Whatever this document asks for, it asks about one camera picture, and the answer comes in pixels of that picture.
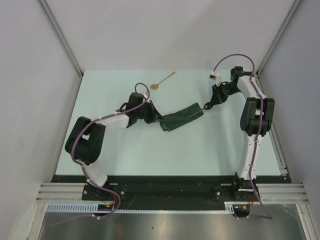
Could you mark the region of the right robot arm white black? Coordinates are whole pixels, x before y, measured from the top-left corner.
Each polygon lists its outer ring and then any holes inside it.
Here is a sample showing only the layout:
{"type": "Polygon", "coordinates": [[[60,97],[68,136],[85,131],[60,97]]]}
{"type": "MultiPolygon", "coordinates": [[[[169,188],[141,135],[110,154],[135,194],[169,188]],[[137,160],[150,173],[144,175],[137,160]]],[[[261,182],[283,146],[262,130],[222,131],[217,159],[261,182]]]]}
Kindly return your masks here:
{"type": "Polygon", "coordinates": [[[230,194],[242,201],[256,189],[256,165],[261,143],[271,129],[275,100],[266,97],[257,85],[254,74],[236,66],[230,71],[230,82],[223,82],[222,75],[212,71],[209,77],[215,80],[212,86],[212,97],[204,106],[210,110],[213,106],[223,104],[228,97],[241,93],[245,98],[240,117],[240,129],[243,131],[243,149],[240,164],[235,172],[230,194]]]}

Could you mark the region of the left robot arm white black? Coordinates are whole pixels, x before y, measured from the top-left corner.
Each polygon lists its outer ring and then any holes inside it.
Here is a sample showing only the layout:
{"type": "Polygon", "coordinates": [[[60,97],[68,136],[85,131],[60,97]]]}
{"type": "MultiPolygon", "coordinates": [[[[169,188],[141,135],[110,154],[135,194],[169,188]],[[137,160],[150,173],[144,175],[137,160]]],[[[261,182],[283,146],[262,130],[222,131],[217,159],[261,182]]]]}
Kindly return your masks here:
{"type": "Polygon", "coordinates": [[[111,193],[111,188],[105,184],[108,176],[99,160],[104,137],[114,131],[129,128],[138,120],[144,120],[146,124],[164,120],[146,92],[131,93],[128,101],[114,114],[96,120],[79,117],[66,140],[65,151],[80,165],[87,181],[94,186],[93,194],[100,200],[107,199],[111,193]]]}

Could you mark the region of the gold spoon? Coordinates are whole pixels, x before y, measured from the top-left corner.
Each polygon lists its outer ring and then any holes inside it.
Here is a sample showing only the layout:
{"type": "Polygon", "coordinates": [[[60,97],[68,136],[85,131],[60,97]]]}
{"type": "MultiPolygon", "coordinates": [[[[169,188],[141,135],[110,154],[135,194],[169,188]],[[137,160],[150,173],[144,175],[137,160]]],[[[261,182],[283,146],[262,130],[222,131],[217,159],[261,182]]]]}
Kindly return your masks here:
{"type": "Polygon", "coordinates": [[[155,83],[155,84],[152,84],[150,87],[151,89],[157,89],[159,87],[159,85],[164,82],[165,80],[167,80],[168,78],[170,78],[172,75],[174,75],[176,72],[173,71],[171,74],[169,74],[167,77],[165,77],[163,80],[161,80],[159,83],[155,83]]]}

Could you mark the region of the black spoon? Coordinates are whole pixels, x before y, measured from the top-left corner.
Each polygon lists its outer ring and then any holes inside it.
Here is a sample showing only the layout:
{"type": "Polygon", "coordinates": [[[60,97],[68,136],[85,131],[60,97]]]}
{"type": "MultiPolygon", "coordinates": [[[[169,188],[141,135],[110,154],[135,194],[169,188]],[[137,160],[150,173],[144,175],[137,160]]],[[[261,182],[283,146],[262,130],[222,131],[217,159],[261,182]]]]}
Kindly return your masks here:
{"type": "Polygon", "coordinates": [[[201,112],[201,111],[203,111],[203,110],[210,110],[212,107],[213,107],[213,106],[212,106],[209,102],[207,102],[207,103],[203,106],[203,108],[201,108],[200,110],[192,113],[192,114],[189,115],[188,117],[190,118],[190,117],[196,115],[197,113],[199,113],[199,112],[201,112]]]}

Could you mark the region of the dark green cloth napkin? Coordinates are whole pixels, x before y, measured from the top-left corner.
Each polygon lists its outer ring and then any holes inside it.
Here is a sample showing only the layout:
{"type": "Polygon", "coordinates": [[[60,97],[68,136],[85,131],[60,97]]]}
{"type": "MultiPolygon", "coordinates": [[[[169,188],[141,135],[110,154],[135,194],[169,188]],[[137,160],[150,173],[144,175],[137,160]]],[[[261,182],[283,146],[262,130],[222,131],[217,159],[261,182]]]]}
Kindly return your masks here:
{"type": "Polygon", "coordinates": [[[160,127],[164,132],[171,132],[204,115],[200,105],[196,102],[182,110],[163,116],[160,127]]]}

